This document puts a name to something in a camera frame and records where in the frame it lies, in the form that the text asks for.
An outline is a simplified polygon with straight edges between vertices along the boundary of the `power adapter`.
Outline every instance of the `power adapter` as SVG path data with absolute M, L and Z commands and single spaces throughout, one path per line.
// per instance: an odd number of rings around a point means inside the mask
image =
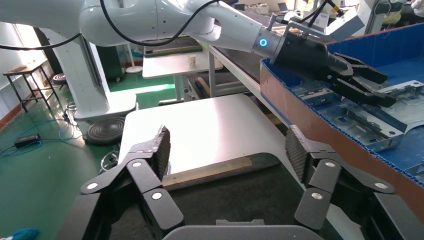
M 28 136 L 21 136 L 19 138 L 16 138 L 16 140 L 14 141 L 14 146 L 17 149 L 20 149 L 22 147 L 25 147 L 29 144 L 38 142 L 41 140 L 40 134 L 36 133 L 36 134 L 32 134 L 32 135 L 28 135 Z

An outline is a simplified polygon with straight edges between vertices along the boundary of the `blue cable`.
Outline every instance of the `blue cable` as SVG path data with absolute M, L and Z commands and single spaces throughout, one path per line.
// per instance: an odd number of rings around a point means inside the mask
M 21 150 L 23 150 L 23 149 L 25 149 L 26 147 L 28 147 L 28 146 L 30 146 L 30 145 L 33 145 L 33 144 L 35 144 L 35 143 L 38 143 L 38 145 L 37 145 L 36 147 L 31 148 L 30 150 L 27 150 L 27 151 L 24 151 L 24 152 L 20 152 Z M 29 144 L 27 144 L 27 145 L 25 145 L 25 146 L 23 146 L 23 147 L 20 147 L 20 148 L 16 149 L 15 151 L 12 151 L 12 152 L 0 152 L 0 155 L 1 155 L 1 156 L 11 156 L 11 155 L 13 155 L 13 156 L 17 156 L 17 155 L 20 155 L 20 154 L 26 154 L 26 153 L 29 153 L 29 152 L 31 152 L 31 151 L 34 151 L 34 150 L 38 149 L 39 147 L 41 147 L 41 144 L 42 144 L 42 142 L 41 142 L 41 141 L 31 142 L 31 143 L 29 143 Z
M 59 130 L 59 138 L 60 138 L 60 140 L 62 140 L 62 141 L 64 141 L 64 142 L 66 142 L 66 141 L 68 141 L 68 140 L 71 140 L 73 137 L 74 137 L 74 134 L 75 134 L 75 126 L 74 125 L 72 125 L 72 135 L 70 136 L 70 138 L 65 138 L 65 139 L 63 139 L 62 138 L 62 135 L 61 135 L 61 132 L 62 132 L 62 130 L 65 128 L 65 127 L 69 127 L 69 122 L 68 122 L 68 124 L 66 124 L 65 126 L 63 126 L 62 128 L 60 128 L 60 130 Z
M 42 122 L 39 122 L 39 123 L 35 124 L 34 126 L 28 128 L 25 131 L 22 131 L 22 132 L 19 132 L 19 133 L 14 133 L 14 134 L 11 134 L 11 135 L 8 135 L 8 136 L 0 137 L 0 140 L 15 138 L 16 136 L 21 135 L 21 134 L 24 134 L 24 133 L 28 132 L 29 130 L 31 130 L 33 128 L 36 128 L 36 127 L 38 127 L 40 125 L 43 125 L 43 124 L 46 124 L 46 123 L 49 123 L 49 122 L 54 122 L 54 121 L 65 121 L 65 122 L 68 123 L 68 121 L 66 121 L 65 119 L 50 119 L 50 120 L 45 120 L 45 121 L 42 121 Z

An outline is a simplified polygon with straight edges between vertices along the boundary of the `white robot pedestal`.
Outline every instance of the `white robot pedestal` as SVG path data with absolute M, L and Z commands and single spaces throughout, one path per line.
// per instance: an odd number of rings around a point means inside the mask
M 75 33 L 42 29 L 51 43 Z M 137 109 L 135 94 L 110 92 L 96 46 L 82 37 L 54 49 L 76 105 L 74 119 L 82 134 L 93 123 L 108 117 L 125 116 Z

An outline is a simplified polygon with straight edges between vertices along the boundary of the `blue led ring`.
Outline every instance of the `blue led ring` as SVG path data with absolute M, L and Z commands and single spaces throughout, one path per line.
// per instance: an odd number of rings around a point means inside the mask
M 267 41 L 266 39 L 264 39 L 264 38 L 262 38 L 262 39 L 259 41 L 259 45 L 260 45 L 261 47 L 265 47 L 267 44 L 268 44 L 268 41 Z

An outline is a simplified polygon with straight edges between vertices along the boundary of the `silver screw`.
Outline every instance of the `silver screw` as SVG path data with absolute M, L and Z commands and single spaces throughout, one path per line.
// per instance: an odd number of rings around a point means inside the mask
M 161 198 L 162 198 L 162 193 L 160 193 L 160 192 L 155 192 L 155 193 L 153 193 L 153 195 L 151 196 L 151 198 L 152 198 L 153 200 L 159 200 L 159 199 L 161 199 Z
M 93 183 L 90 183 L 88 186 L 87 186 L 87 189 L 94 189 L 95 187 L 97 187 L 98 186 L 98 184 L 96 183 L 96 182 L 93 182 Z
M 268 27 L 266 28 L 266 30 L 271 31 L 273 29 L 274 23 L 276 23 L 276 20 L 277 20 L 277 14 L 273 13 L 271 15 L 271 18 L 269 19 Z
M 318 199 L 318 200 L 323 199 L 323 196 L 322 196 L 321 194 L 319 194 L 318 192 L 314 192 L 314 193 L 312 193 L 312 197 L 313 197 L 314 199 Z
M 376 182 L 374 185 L 377 186 L 377 188 L 381 188 L 381 189 L 388 188 L 388 186 L 386 184 L 381 183 L 381 182 Z
M 132 164 L 132 166 L 134 167 L 134 168 L 136 168 L 136 167 L 140 167 L 142 165 L 142 163 L 141 162 L 139 162 L 139 161 L 136 161 L 136 162 L 134 162 L 133 164 Z
M 329 166 L 330 168 L 334 168 L 336 165 L 332 162 L 326 162 L 325 165 Z

